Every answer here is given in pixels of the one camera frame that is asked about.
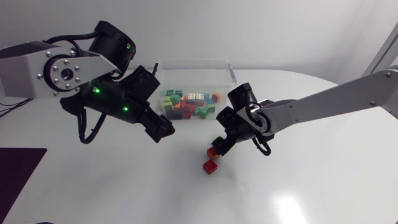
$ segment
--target black cable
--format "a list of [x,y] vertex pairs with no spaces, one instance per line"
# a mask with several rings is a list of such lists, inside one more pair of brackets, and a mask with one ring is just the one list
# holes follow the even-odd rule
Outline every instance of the black cable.
[[76,52],[77,52],[76,57],[82,57],[83,56],[83,53],[81,52],[81,48],[79,47],[79,45],[75,41],[73,41],[73,40],[66,40],[66,41],[71,43],[75,47]]
[[77,116],[77,121],[78,121],[78,129],[79,129],[79,138],[80,141],[84,144],[88,144],[92,142],[97,135],[98,131],[100,130],[102,124],[104,123],[106,114],[103,113],[99,117],[97,124],[95,125],[95,128],[91,130],[91,134],[85,138],[85,132],[86,132],[86,127],[87,127],[87,117],[86,117],[86,110],[83,109],[83,111]]
[[80,34],[80,35],[61,35],[57,37],[52,37],[44,42],[48,44],[53,44],[55,42],[61,41],[61,40],[88,40],[94,37],[97,37],[100,33],[98,31],[94,31],[90,34]]
[[17,103],[17,104],[16,104],[15,106],[13,106],[12,108],[7,108],[7,109],[4,109],[4,110],[1,110],[0,112],[3,112],[3,111],[6,111],[6,112],[4,112],[3,114],[0,114],[0,118],[2,118],[4,115],[10,113],[11,111],[15,110],[16,108],[19,108],[19,107],[21,107],[21,106],[24,106],[25,104],[27,104],[27,103],[28,103],[29,101],[31,101],[31,100],[33,100],[33,99],[26,99],[26,100],[24,100],[24,101],[21,101],[21,102]]
[[261,146],[260,146],[260,144],[259,144],[259,142],[257,141],[257,139],[256,138],[252,138],[252,140],[253,140],[253,143],[256,145],[256,147],[265,155],[265,156],[269,156],[269,154],[271,154],[271,148],[269,147],[269,145],[265,142],[265,143],[262,143],[262,145],[266,148],[266,149],[263,149]]

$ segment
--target white table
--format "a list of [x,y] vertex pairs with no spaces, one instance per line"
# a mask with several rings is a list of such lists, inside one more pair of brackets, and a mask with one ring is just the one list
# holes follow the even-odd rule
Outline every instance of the white table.
[[[237,70],[257,99],[301,98],[335,84],[292,72]],[[89,113],[88,128],[99,116]],[[0,147],[46,147],[4,223],[395,223],[398,120],[381,108],[296,124],[263,156],[238,143],[208,175],[216,120],[174,121],[156,144],[140,124],[106,118],[89,145],[58,100],[0,119]]]

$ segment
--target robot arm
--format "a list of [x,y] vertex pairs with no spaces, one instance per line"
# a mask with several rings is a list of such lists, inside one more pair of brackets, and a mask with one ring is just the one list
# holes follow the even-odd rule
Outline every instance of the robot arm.
[[[75,40],[95,38],[89,50]],[[74,49],[53,43],[66,40]],[[148,97],[160,85],[153,73],[140,66],[121,81],[136,53],[134,42],[108,22],[100,21],[91,34],[64,35],[0,50],[0,89],[5,96],[61,98],[62,108],[77,116],[80,141],[90,143],[107,115],[141,123],[159,142],[174,133],[172,123],[157,115]],[[85,107],[102,113],[86,138]]]
[[217,116],[227,138],[217,142],[215,152],[225,155],[235,143],[252,139],[268,156],[271,149],[267,141],[278,131],[296,123],[383,106],[397,87],[398,66],[299,100],[257,102],[250,85],[245,83],[228,94],[233,109],[226,107]]

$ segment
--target toy block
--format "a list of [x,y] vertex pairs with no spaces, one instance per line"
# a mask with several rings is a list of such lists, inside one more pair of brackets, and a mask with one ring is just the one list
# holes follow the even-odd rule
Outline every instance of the toy block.
[[216,102],[219,103],[220,102],[220,95],[218,93],[213,93],[213,96],[211,97],[211,99]]
[[207,105],[215,104],[216,102],[214,100],[208,100]]
[[173,110],[173,103],[172,102],[164,103],[164,108],[166,110]]
[[187,107],[187,103],[186,102],[182,102],[181,104],[181,110],[184,110]]
[[201,106],[205,105],[205,97],[203,96],[203,93],[197,93],[195,103]]
[[193,112],[193,115],[194,115],[194,116],[199,116],[199,115],[200,115],[200,111],[201,111],[200,107],[197,107],[197,108],[195,109],[195,111]]
[[204,101],[197,101],[197,106],[204,107],[205,106],[205,102]]
[[189,111],[190,113],[193,113],[196,110],[196,108],[197,108],[196,105],[189,103],[189,104],[187,104],[187,107],[185,110]]
[[174,105],[174,110],[180,110],[181,109],[181,104],[177,103],[176,105]]
[[177,104],[180,102],[180,96],[174,94],[170,96],[170,100],[172,101],[173,104]]
[[164,103],[168,103],[171,102],[170,97],[169,96],[165,96],[165,98],[163,99]]
[[209,108],[209,113],[216,112],[216,105],[207,105],[207,108]]
[[209,100],[209,94],[208,93],[204,93],[203,94],[203,98],[205,99],[205,101]]
[[217,170],[217,164],[209,159],[209,161],[204,163],[203,168],[210,175]]
[[175,90],[175,94],[182,97],[182,90]]
[[196,102],[196,94],[194,93],[188,93],[188,99],[187,99],[187,103],[195,103]]
[[223,137],[218,136],[214,141],[211,143],[212,146],[217,147],[224,141]]
[[190,119],[191,118],[191,112],[185,110],[182,112],[182,117],[185,119]]
[[171,96],[174,94],[174,90],[166,90],[166,96]]
[[203,109],[200,111],[200,116],[201,116],[202,118],[206,118],[208,113],[209,113],[209,109],[208,109],[208,108],[203,108]]
[[207,149],[207,155],[210,157],[210,159],[217,159],[218,158],[218,155],[214,152],[215,149],[216,148],[214,148],[214,146],[209,148],[209,149]]

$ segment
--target clear plastic container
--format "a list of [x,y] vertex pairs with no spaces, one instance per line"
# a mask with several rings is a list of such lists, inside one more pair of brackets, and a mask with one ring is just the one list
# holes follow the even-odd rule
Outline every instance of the clear plastic container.
[[236,87],[231,62],[225,59],[158,63],[160,106],[156,108],[168,119],[216,119],[227,105],[227,94]]

